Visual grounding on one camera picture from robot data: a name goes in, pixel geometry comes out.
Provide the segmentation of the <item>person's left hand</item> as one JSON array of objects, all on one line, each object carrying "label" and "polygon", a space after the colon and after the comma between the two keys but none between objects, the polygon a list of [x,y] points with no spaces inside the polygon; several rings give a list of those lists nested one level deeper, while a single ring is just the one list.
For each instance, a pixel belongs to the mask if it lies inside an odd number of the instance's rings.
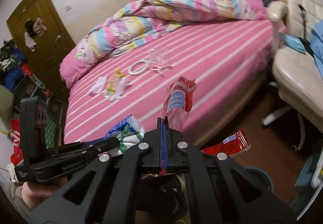
[{"label": "person's left hand", "polygon": [[34,209],[57,192],[63,185],[67,184],[67,182],[68,179],[66,177],[59,179],[53,185],[25,182],[21,189],[22,200],[30,209]]}]

